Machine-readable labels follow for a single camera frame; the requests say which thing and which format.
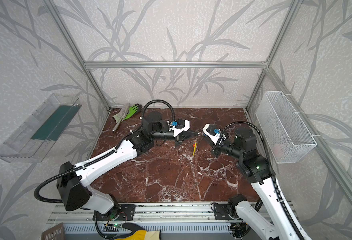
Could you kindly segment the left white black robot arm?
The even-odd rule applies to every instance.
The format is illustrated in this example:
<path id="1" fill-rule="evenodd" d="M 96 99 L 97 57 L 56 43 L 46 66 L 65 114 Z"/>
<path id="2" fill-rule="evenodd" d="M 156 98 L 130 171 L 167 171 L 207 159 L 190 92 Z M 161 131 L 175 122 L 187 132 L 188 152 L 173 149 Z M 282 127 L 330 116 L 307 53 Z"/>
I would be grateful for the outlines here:
<path id="1" fill-rule="evenodd" d="M 94 158 L 72 165 L 61 165 L 59 174 L 41 184 L 34 191 L 36 200 L 62 203 L 66 211 L 88 209 L 106 214 L 118 208 L 109 195 L 91 187 L 101 175 L 152 149 L 156 141 L 173 141 L 179 146 L 190 137 L 198 136 L 190 130 L 190 122 L 177 119 L 172 105 L 164 100 L 152 100 L 142 107 L 141 123 L 118 144 Z"/>

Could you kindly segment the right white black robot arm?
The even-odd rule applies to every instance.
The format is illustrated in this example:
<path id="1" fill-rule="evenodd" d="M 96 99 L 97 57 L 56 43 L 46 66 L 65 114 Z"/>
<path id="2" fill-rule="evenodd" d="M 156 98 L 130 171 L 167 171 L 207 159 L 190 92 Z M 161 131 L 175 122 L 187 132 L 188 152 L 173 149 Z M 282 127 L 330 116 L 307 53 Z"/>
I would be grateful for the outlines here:
<path id="1" fill-rule="evenodd" d="M 228 200 L 229 215 L 245 221 L 263 240 L 310 239 L 280 189 L 261 131 L 252 123 L 239 121 L 241 126 L 231 141 L 227 129 L 235 124 L 230 123 L 223 129 L 207 124 L 203 132 L 215 157 L 225 154 L 237 161 L 236 167 L 257 192 L 271 220 L 263 217 L 243 195 Z"/>

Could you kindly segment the keyring with yellow tag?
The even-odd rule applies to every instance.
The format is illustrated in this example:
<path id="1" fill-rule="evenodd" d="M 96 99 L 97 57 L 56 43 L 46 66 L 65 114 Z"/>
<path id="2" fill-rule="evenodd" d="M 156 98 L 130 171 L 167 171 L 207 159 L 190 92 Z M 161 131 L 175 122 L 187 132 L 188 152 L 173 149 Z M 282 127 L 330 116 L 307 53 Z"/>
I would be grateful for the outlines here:
<path id="1" fill-rule="evenodd" d="M 204 138 L 204 134 L 203 134 L 203 133 L 199 133 L 199 135 L 196 136 L 195 141 L 194 141 L 194 143 L 193 143 L 193 152 L 192 152 L 192 156 L 193 156 L 193 157 L 194 157 L 195 154 L 196 154 L 197 146 L 198 146 L 199 141 L 200 141 L 200 140 L 203 140 L 203 138 Z"/>

